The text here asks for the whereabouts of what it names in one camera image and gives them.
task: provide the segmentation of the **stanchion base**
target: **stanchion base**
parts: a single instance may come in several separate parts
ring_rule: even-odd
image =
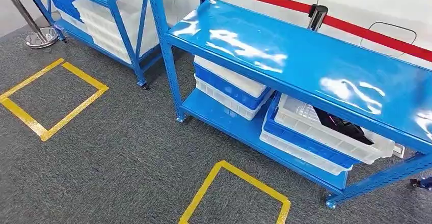
[[[42,34],[46,38],[46,42],[41,40],[36,33],[30,34],[26,37],[26,43],[27,46],[37,49],[37,48],[44,48],[53,45],[55,42],[57,42],[59,34],[57,31],[52,27],[46,27],[40,29]]]

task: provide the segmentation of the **gray carpet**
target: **gray carpet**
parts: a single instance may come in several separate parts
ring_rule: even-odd
[[[407,180],[328,209],[323,188],[196,119],[176,122],[162,62],[146,72],[151,90],[143,91],[131,70],[72,38],[28,49],[26,31],[0,40],[0,93],[58,58],[110,89],[45,143],[0,106],[0,223],[178,223],[220,160],[287,196],[287,223],[432,222],[432,193]],[[176,58],[185,96],[194,87],[191,56]],[[49,128],[93,92],[57,67],[11,99]],[[358,165],[349,182],[397,161]],[[221,170],[189,223],[275,223],[280,207]]]

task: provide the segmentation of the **yellow tape square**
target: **yellow tape square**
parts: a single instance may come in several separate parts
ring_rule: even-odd
[[[291,207],[291,202],[288,200],[288,198],[286,196],[280,194],[276,190],[272,189],[271,187],[265,185],[264,183],[251,177],[246,172],[244,172],[244,171],[240,170],[239,168],[231,165],[230,163],[222,160],[213,166],[213,168],[211,169],[207,178],[204,180],[200,189],[198,189],[198,192],[195,194],[194,198],[192,199],[192,202],[189,204],[189,206],[184,211],[183,215],[180,217],[180,221],[178,222],[179,224],[188,224],[187,221],[192,216],[193,212],[197,208],[198,204],[200,203],[201,199],[203,198],[208,187],[213,182],[213,180],[215,179],[216,175],[219,173],[221,168],[225,168],[229,172],[237,175],[238,177],[247,181],[251,185],[255,186],[256,188],[260,189],[261,191],[267,193],[268,195],[270,195],[273,198],[282,202],[282,208],[281,208],[281,211],[279,212],[279,216],[278,216],[278,219],[276,221],[276,224],[284,224],[285,223],[286,218],[288,216],[289,208]]]
[[[86,73],[79,70],[77,67],[73,66],[69,62],[64,62],[64,59],[58,59],[54,61],[52,64],[43,68],[41,71],[36,74],[30,76],[20,84],[14,86],[7,92],[0,95],[0,103],[3,104],[10,112],[12,112],[16,117],[18,117],[21,121],[23,121],[30,129],[32,129],[44,142],[52,137],[56,132],[58,132],[63,126],[65,126],[70,120],[72,120],[76,115],[78,115],[81,111],[83,111],[89,104],[91,104],[94,100],[96,100],[100,95],[102,95],[109,88],[87,75]],[[37,122],[33,117],[31,117],[27,112],[25,112],[21,107],[18,106],[15,102],[13,102],[9,96],[18,91],[19,89],[25,87],[30,84],[32,81],[44,75],[46,72],[52,70],[56,66],[62,64],[62,67],[70,71],[72,74],[78,76],[79,78],[86,81],[88,84],[94,86],[97,91],[90,98],[86,99],[83,103],[81,103],[78,107],[76,107],[73,111],[71,111],[65,118],[55,124],[51,129],[45,129],[39,122]]]

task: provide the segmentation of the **stainless steel post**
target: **stainless steel post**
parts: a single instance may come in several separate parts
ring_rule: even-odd
[[[322,21],[324,20],[324,17],[327,15],[328,12],[329,8],[327,8],[326,6],[315,6],[311,20],[308,25],[308,29],[317,32],[318,29],[321,27]]]
[[[57,41],[58,34],[56,30],[50,27],[39,28],[20,0],[11,1],[23,16],[27,24],[29,24],[30,28],[34,31],[34,34],[30,34],[26,38],[28,46],[31,48],[43,48],[51,46]]]

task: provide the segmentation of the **shelving unit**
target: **shelving unit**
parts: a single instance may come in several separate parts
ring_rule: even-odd
[[[134,47],[132,47],[131,41],[129,39],[129,36],[127,34],[127,31],[126,31],[126,28],[125,28],[125,25],[123,22],[123,19],[120,15],[119,8],[116,4],[117,0],[90,0],[92,2],[99,4],[99,5],[107,7],[110,10],[110,12],[114,18],[114,21],[117,24],[118,30],[120,32],[120,36],[123,40],[123,43],[126,47],[127,53],[128,53],[129,58],[131,60],[131,64],[125,62],[121,58],[117,57],[116,55],[110,53],[109,51],[107,51],[107,50],[103,49],[102,47],[98,46],[97,44],[95,44],[93,42],[93,38],[90,35],[83,32],[82,30],[76,28],[75,26],[71,25],[67,21],[65,21],[63,19],[60,19],[58,21],[54,21],[51,17],[51,1],[50,0],[48,0],[47,8],[44,6],[42,1],[40,1],[40,0],[34,0],[34,1],[35,1],[36,5],[38,6],[38,8],[41,9],[42,14],[47,18],[48,22],[50,22],[50,24],[56,28],[56,30],[59,33],[61,40],[65,40],[65,37],[64,37],[62,31],[68,32],[70,35],[77,38],[78,40],[80,40],[80,41],[86,43],[87,45],[93,47],[94,49],[106,54],[107,56],[109,56],[113,60],[119,62],[120,64],[125,65],[125,66],[131,68],[132,70],[134,70],[134,73],[137,76],[138,85],[145,88],[145,89],[148,88],[148,85],[146,83],[146,80],[144,78],[143,73],[148,68],[150,68],[161,57],[161,55],[159,54],[159,55],[155,55],[155,57],[152,58],[151,60],[147,59],[149,57],[149,54],[151,54],[158,47],[158,45],[155,46],[154,48],[150,49],[149,51],[145,52],[144,54],[140,55],[141,40],[143,38],[145,38],[145,37],[143,37],[143,29],[144,29],[144,20],[145,20],[145,13],[146,13],[148,0],[143,0],[142,6],[141,6],[141,18],[140,18],[139,29],[138,29],[139,30],[138,41],[137,41],[137,46],[135,47],[135,51],[134,51]]]
[[[332,192],[326,202],[332,208],[432,167],[432,72],[219,0],[200,0],[196,10],[170,29],[162,0],[150,2],[177,121],[192,115],[320,184]],[[172,46],[418,153],[347,187],[346,172],[334,176],[259,140],[268,105],[248,121],[228,115],[197,89],[182,101]]]

